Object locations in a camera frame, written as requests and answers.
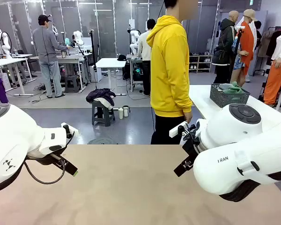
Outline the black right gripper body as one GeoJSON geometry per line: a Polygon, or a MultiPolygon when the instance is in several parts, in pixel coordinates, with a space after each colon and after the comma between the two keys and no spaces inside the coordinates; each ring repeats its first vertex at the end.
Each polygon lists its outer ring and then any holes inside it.
{"type": "Polygon", "coordinates": [[[188,139],[182,146],[183,150],[188,154],[188,157],[184,160],[185,162],[194,162],[199,154],[198,145],[200,141],[198,138],[188,139]]]}

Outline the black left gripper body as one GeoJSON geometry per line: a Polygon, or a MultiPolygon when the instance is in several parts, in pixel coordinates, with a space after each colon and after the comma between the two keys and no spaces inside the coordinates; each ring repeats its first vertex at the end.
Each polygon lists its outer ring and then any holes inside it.
{"type": "Polygon", "coordinates": [[[50,164],[58,164],[61,165],[62,163],[66,163],[66,160],[57,152],[51,153],[43,158],[44,165],[50,164]]]}

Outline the person right forearm yellow sleeve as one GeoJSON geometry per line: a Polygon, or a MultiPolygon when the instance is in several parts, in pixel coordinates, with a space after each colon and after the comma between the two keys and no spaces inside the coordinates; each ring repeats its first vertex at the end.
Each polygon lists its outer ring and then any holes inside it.
{"type": "Polygon", "coordinates": [[[181,96],[180,96],[180,107],[183,112],[190,113],[192,101],[189,98],[189,78],[188,76],[184,77],[183,83],[181,84],[181,96]]]}

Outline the dark grey perforated basket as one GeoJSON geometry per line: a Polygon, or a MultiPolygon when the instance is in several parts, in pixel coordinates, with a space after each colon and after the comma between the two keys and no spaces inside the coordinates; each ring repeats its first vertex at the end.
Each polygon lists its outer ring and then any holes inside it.
{"type": "Polygon", "coordinates": [[[246,104],[250,93],[242,89],[243,93],[224,93],[219,84],[211,84],[210,99],[220,108],[233,103],[246,104]]]}

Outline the grey round floor base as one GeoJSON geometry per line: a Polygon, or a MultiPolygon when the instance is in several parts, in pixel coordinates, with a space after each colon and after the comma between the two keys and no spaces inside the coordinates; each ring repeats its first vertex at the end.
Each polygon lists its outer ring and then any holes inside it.
{"type": "Polygon", "coordinates": [[[95,145],[100,145],[100,144],[118,144],[115,140],[113,140],[110,137],[101,137],[101,138],[96,138],[88,142],[88,144],[95,144],[95,145]]]}

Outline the white side table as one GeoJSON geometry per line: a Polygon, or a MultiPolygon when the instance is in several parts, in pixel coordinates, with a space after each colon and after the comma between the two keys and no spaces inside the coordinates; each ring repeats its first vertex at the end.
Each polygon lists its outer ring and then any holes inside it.
{"type": "MultiPolygon", "coordinates": [[[[221,108],[210,99],[210,89],[210,85],[190,85],[189,88],[190,99],[205,119],[213,117],[213,114],[221,110],[221,108]]],[[[253,107],[260,113],[264,131],[281,124],[281,113],[256,98],[249,96],[247,105],[253,107]]]]}

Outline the grey plastic stool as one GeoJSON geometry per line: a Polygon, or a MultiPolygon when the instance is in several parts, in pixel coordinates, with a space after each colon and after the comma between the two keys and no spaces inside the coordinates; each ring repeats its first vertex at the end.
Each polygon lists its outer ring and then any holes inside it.
{"type": "Polygon", "coordinates": [[[115,121],[114,110],[108,109],[101,102],[92,102],[92,125],[95,123],[103,123],[105,127],[111,125],[111,121],[115,121]]]}

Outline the white crumpled cloth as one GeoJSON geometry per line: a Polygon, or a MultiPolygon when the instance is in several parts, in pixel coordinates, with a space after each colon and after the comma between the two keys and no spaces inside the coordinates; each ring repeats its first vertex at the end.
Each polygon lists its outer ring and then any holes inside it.
{"type": "Polygon", "coordinates": [[[93,102],[100,102],[104,107],[109,110],[113,109],[113,105],[103,97],[95,98],[93,102]]]}

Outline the dark low stool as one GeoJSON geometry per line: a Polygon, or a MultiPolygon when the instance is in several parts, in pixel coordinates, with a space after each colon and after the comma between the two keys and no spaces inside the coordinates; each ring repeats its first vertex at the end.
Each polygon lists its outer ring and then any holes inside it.
{"type": "Polygon", "coordinates": [[[80,85],[78,76],[66,76],[65,77],[65,93],[78,93],[80,91],[80,85]]]}

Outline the dark navy jacket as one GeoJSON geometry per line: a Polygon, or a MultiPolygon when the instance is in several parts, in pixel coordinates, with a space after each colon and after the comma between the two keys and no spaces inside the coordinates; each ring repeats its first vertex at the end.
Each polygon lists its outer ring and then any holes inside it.
{"type": "Polygon", "coordinates": [[[108,88],[95,89],[86,96],[86,101],[92,103],[95,98],[104,98],[107,102],[114,106],[114,101],[112,97],[115,98],[116,94],[108,88]]]}

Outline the person in yellow hoodie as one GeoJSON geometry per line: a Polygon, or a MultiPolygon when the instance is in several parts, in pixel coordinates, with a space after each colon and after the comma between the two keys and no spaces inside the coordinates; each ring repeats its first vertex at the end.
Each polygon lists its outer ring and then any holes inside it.
{"type": "Polygon", "coordinates": [[[155,131],[151,144],[179,144],[181,138],[169,131],[185,121],[180,107],[181,84],[189,78],[189,46],[183,20],[198,13],[198,0],[163,0],[166,14],[147,37],[151,47],[150,103],[155,112],[155,131]]]}

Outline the white shoe rack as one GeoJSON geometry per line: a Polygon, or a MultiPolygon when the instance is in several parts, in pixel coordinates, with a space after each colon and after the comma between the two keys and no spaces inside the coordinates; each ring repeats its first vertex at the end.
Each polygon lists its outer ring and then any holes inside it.
{"type": "Polygon", "coordinates": [[[190,72],[210,72],[212,55],[191,55],[189,57],[190,72]]]}

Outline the metal equipment cart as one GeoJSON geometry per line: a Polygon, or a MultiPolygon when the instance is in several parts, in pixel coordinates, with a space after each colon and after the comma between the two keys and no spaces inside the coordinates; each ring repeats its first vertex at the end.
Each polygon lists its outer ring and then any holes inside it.
{"type": "Polygon", "coordinates": [[[130,91],[133,92],[137,85],[143,84],[143,64],[142,58],[136,55],[127,54],[126,59],[130,67],[130,91]]]}

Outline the grey framed workbench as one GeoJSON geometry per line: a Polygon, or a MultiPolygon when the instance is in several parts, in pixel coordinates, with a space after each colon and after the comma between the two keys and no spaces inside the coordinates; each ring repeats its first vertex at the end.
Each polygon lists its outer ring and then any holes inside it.
{"type": "Polygon", "coordinates": [[[86,57],[79,54],[69,56],[63,54],[62,56],[57,56],[57,59],[60,65],[62,83],[65,83],[66,76],[77,75],[80,85],[80,91],[78,93],[82,93],[89,83],[86,57]]]}

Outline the mannequin in white top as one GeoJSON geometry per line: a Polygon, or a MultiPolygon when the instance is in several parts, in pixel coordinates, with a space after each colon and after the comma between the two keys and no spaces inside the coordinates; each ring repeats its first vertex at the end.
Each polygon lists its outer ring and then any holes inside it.
{"type": "Polygon", "coordinates": [[[274,106],[281,87],[281,35],[276,39],[276,48],[271,57],[273,60],[264,90],[264,103],[274,106]]]}

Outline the long white desk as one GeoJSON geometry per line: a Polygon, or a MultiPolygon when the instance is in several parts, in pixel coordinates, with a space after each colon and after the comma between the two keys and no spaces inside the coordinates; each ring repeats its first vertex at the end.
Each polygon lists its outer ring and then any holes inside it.
{"type": "Polygon", "coordinates": [[[31,74],[31,71],[30,71],[30,68],[29,68],[29,65],[28,65],[28,59],[27,58],[12,58],[12,57],[9,57],[9,58],[5,58],[5,59],[0,59],[0,72],[1,73],[2,73],[3,68],[7,68],[7,69],[11,68],[12,71],[10,73],[12,73],[13,71],[16,72],[17,81],[19,83],[19,88],[20,88],[21,92],[17,93],[17,94],[13,94],[13,97],[22,98],[22,97],[32,97],[32,96],[34,96],[33,94],[25,93],[25,91],[24,91],[22,79],[21,79],[21,76],[20,76],[20,70],[19,70],[19,67],[18,67],[18,63],[23,62],[23,61],[26,63],[26,66],[28,68],[28,73],[29,73],[29,76],[30,76],[30,79],[27,81],[27,83],[31,83],[31,82],[35,81],[36,79],[32,78],[32,74],[31,74]]]}

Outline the white standing desk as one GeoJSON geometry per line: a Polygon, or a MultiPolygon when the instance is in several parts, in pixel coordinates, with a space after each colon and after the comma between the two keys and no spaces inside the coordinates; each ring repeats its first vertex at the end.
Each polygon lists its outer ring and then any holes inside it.
{"type": "Polygon", "coordinates": [[[105,68],[107,69],[107,75],[108,75],[108,85],[109,89],[111,90],[111,69],[118,69],[123,68],[126,64],[126,61],[118,61],[117,58],[101,58],[96,63],[96,70],[97,70],[97,77],[99,74],[102,74],[101,69],[105,68]]]}

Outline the mannequin in dark green jacket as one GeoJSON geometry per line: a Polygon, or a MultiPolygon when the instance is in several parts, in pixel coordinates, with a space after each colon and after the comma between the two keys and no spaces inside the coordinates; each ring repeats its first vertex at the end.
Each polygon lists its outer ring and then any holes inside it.
{"type": "Polygon", "coordinates": [[[220,37],[218,46],[214,50],[212,64],[215,65],[216,77],[214,83],[230,83],[234,54],[232,45],[236,35],[235,23],[238,20],[239,13],[230,11],[228,18],[222,20],[220,25],[220,37]]]}

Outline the person in cream sweater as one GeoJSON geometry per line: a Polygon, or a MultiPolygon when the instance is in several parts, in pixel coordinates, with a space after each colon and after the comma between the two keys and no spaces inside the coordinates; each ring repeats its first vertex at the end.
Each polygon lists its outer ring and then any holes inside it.
{"type": "Polygon", "coordinates": [[[142,33],[139,37],[138,43],[138,57],[142,58],[143,66],[143,94],[150,95],[150,63],[151,63],[151,47],[147,44],[147,37],[154,28],[156,22],[154,19],[147,21],[147,31],[142,33]]]}

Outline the mannequin in orange shirt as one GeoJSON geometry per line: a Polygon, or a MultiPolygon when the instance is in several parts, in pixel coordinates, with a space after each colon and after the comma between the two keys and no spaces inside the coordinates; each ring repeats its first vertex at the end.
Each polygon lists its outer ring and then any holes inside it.
{"type": "Polygon", "coordinates": [[[245,83],[245,78],[248,73],[250,63],[253,60],[254,49],[257,44],[257,30],[254,22],[256,21],[255,10],[247,9],[243,12],[243,18],[237,24],[244,26],[239,49],[235,57],[233,71],[230,82],[237,82],[238,86],[242,87],[245,83]]]}

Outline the clothes rack with coats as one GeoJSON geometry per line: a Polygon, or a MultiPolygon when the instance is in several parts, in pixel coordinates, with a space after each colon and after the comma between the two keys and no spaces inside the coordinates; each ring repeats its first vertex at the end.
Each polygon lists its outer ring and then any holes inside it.
{"type": "Polygon", "coordinates": [[[252,76],[257,74],[268,74],[271,57],[276,48],[276,39],[281,35],[281,26],[269,27],[267,31],[262,34],[261,43],[257,49],[256,66],[252,76]]]}

